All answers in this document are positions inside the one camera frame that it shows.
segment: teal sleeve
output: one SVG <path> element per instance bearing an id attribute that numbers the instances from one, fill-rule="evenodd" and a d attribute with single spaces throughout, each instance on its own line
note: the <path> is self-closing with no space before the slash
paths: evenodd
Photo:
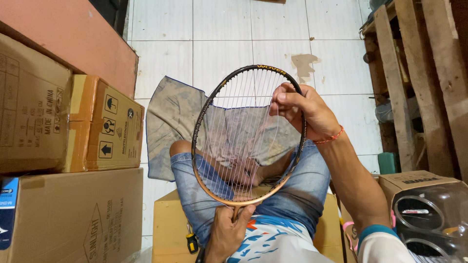
<path id="1" fill-rule="evenodd" d="M 400 239 L 395 231 L 393 231 L 392 229 L 390 229 L 389 227 L 387 226 L 383 226 L 383 225 L 371 225 L 371 226 L 368 226 L 366 227 L 361 235 L 359 236 L 359 242 L 358 242 L 358 254 L 359 254 L 359 249 L 361 248 L 361 243 L 364 239 L 366 239 L 366 237 L 372 233 L 375 233 L 375 232 L 384 232 L 384 233 L 387 233 L 387 234 L 390 234 L 390 235 L 393 235 L 395 237 L 397 237 L 398 239 Z"/>

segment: hand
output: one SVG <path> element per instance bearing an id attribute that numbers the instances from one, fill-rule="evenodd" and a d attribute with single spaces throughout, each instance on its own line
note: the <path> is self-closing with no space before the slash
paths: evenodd
<path id="1" fill-rule="evenodd" d="M 231 222 L 233 209 L 218 206 L 214 214 L 210 241 L 206 247 L 206 263 L 221 263 L 232 255 L 245 238 L 247 223 L 255 211 L 255 205 L 244 207 L 235 223 Z"/>
<path id="2" fill-rule="evenodd" d="M 270 106 L 270 116 L 283 116 L 297 131 L 302 132 L 302 111 L 307 121 L 307 139 L 323 141 L 337 135 L 341 127 L 335 114 L 315 89 L 308 85 L 300 85 L 300 89 L 304 96 L 297 93 L 289 82 L 276 88 Z"/>
<path id="3" fill-rule="evenodd" d="M 263 181 L 263 167 L 255 159 L 234 159 L 230 163 L 231 170 L 234 171 L 232 182 L 257 187 Z"/>

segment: gray cloth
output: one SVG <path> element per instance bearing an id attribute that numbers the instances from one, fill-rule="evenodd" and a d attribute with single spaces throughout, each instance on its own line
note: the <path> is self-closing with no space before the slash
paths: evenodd
<path id="1" fill-rule="evenodd" d="M 167 76 L 161 80 L 146 113 L 148 177 L 174 180 L 169 148 L 177 140 L 192 140 L 195 123 L 206 100 L 201 90 Z M 197 148 L 224 165 L 230 156 L 239 153 L 255 156 L 261 165 L 273 163 L 298 144 L 300 134 L 284 118 L 268 116 L 267 110 L 267 107 L 209 107 L 198 132 Z M 269 147 L 260 147 L 260 143 Z"/>

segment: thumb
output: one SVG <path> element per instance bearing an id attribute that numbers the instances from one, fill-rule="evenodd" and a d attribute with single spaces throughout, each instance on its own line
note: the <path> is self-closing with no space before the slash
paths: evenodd
<path id="1" fill-rule="evenodd" d="M 296 106 L 301 108 L 301 110 L 304 110 L 311 101 L 303 97 L 299 93 L 280 93 L 277 96 L 277 101 L 280 104 L 287 105 L 287 106 Z"/>
<path id="2" fill-rule="evenodd" d="M 254 214 L 255 208 L 255 205 L 249 205 L 244 207 L 236 222 L 236 227 L 246 228 L 248 222 L 250 221 L 250 218 Z"/>

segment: screwdriver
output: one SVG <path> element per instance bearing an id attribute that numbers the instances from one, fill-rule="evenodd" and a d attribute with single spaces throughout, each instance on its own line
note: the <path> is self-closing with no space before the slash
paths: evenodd
<path id="1" fill-rule="evenodd" d="M 189 248 L 190 254 L 195 254 L 198 252 L 198 242 L 195 238 L 195 234 L 190 231 L 190 225 L 187 222 L 187 229 L 189 230 L 189 234 L 186 236 L 187 238 L 187 247 Z"/>

